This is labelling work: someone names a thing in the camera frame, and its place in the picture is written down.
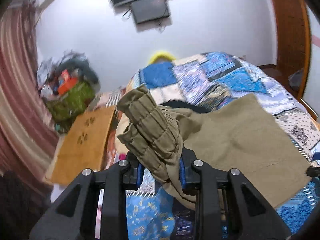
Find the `khaki olive pants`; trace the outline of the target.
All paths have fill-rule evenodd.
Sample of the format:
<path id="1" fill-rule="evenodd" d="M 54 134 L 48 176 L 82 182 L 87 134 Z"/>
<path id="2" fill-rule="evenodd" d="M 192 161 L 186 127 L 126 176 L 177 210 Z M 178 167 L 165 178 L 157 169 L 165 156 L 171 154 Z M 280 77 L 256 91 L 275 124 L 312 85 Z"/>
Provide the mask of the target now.
<path id="1" fill-rule="evenodd" d="M 194 209 L 196 199 L 183 192 L 179 180 L 184 148 L 218 170 L 239 169 L 273 207 L 309 181 L 308 162 L 253 94 L 199 114 L 158 105 L 140 86 L 126 93 L 117 109 L 129 119 L 118 139 L 168 194 L 189 209 Z"/>

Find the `black folded garment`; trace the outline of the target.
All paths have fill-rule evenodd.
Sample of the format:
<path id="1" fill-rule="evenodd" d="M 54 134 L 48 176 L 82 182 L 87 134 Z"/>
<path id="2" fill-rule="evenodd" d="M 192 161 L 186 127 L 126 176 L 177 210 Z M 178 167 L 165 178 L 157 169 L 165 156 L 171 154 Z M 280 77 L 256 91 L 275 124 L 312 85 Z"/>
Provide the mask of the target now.
<path id="1" fill-rule="evenodd" d="M 199 114 L 210 113 L 210 109 L 207 109 L 206 107 L 195 106 L 195 105 L 189 104 L 189 103 L 181 101 L 181 100 L 167 101 L 167 102 L 162 103 L 161 105 L 166 106 L 166 107 L 171 107 L 171 108 L 191 109 L 192 111 L 199 113 Z"/>

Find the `wooden carved board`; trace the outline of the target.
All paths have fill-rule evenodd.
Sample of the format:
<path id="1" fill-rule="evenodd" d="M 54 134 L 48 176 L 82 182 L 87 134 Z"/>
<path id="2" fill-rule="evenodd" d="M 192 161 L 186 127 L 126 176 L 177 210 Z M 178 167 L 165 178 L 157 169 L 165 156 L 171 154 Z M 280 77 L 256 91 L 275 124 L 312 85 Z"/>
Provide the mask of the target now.
<path id="1" fill-rule="evenodd" d="M 86 111 L 73 122 L 57 144 L 44 181 L 67 186 L 84 169 L 100 171 L 115 107 Z"/>

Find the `blue patchwork bed quilt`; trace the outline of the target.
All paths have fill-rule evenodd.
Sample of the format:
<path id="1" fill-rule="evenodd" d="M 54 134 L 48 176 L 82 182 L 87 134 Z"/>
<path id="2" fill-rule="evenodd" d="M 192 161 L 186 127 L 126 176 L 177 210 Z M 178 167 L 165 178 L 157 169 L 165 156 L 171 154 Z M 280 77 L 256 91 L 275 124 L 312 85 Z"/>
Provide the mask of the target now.
<path id="1" fill-rule="evenodd" d="M 210 111 L 254 94 L 307 162 L 319 165 L 312 159 L 319 152 L 319 124 L 278 81 L 243 59 L 211 52 L 150 64 L 135 73 L 127 89 L 140 85 L 158 104 L 181 100 Z"/>

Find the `green patterned bag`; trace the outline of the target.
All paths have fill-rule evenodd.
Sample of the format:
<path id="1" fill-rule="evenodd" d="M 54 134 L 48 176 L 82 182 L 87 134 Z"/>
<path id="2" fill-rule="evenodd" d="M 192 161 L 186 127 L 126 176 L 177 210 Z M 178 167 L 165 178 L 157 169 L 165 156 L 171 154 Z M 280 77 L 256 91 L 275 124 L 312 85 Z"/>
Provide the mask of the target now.
<path id="1" fill-rule="evenodd" d="M 84 113 L 94 97 L 92 87 L 86 82 L 79 82 L 61 97 L 47 101 L 45 105 L 53 120 L 62 122 Z"/>

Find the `yellow pillow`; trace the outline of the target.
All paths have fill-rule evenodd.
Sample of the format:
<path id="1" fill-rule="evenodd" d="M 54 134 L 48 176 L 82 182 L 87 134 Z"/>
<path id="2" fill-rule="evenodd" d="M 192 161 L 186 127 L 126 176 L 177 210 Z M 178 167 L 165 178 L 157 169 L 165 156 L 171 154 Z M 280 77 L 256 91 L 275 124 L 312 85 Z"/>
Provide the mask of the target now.
<path id="1" fill-rule="evenodd" d="M 160 61 L 164 61 L 164 62 L 171 62 L 171 61 L 175 61 L 176 57 L 174 57 L 174 55 L 172 55 L 171 53 L 167 52 L 167 51 L 157 51 L 155 52 L 151 58 L 148 61 L 148 64 L 155 64 L 157 62 Z"/>

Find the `orange box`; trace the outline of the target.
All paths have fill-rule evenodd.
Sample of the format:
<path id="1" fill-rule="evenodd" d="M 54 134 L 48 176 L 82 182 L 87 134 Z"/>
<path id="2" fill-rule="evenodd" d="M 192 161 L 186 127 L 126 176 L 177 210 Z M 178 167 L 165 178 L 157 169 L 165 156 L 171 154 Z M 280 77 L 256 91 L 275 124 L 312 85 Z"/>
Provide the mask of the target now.
<path id="1" fill-rule="evenodd" d="M 61 75 L 58 78 L 58 94 L 63 95 L 66 92 L 68 92 L 70 89 L 72 89 L 76 84 L 78 83 L 77 77 L 72 77 L 71 74 L 69 74 L 68 70 L 65 69 L 62 71 Z"/>

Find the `striped pink curtain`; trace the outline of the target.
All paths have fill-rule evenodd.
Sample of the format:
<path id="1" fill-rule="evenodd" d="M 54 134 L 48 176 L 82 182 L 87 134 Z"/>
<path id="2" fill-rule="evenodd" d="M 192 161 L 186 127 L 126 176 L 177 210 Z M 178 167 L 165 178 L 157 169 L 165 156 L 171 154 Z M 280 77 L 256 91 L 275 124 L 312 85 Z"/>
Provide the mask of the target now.
<path id="1" fill-rule="evenodd" d="M 1 171 L 44 195 L 58 137 L 37 89 L 36 13 L 34 3 L 24 3 L 1 17 Z"/>

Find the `grey neck pillow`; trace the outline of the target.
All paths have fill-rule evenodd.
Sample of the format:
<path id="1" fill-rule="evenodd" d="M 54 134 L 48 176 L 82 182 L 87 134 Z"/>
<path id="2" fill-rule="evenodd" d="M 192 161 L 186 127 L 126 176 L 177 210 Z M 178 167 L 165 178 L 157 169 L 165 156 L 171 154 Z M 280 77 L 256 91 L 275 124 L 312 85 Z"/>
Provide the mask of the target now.
<path id="1" fill-rule="evenodd" d="M 99 84 L 99 77 L 91 68 L 88 59 L 84 55 L 73 55 L 70 59 L 60 64 L 62 70 L 67 70 L 69 74 L 86 80 L 92 85 Z"/>

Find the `wooden door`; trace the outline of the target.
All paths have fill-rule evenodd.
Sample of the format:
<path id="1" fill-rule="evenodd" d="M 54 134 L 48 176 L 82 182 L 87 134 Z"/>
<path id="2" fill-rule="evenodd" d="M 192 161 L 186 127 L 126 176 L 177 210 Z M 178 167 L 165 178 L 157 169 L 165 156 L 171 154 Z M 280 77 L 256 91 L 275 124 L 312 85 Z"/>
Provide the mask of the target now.
<path id="1" fill-rule="evenodd" d="M 277 64 L 282 84 L 296 99 L 303 95 L 308 78 L 311 34 L 304 0 L 272 0 L 277 25 Z M 290 88 L 289 76 L 302 72 L 297 90 Z"/>

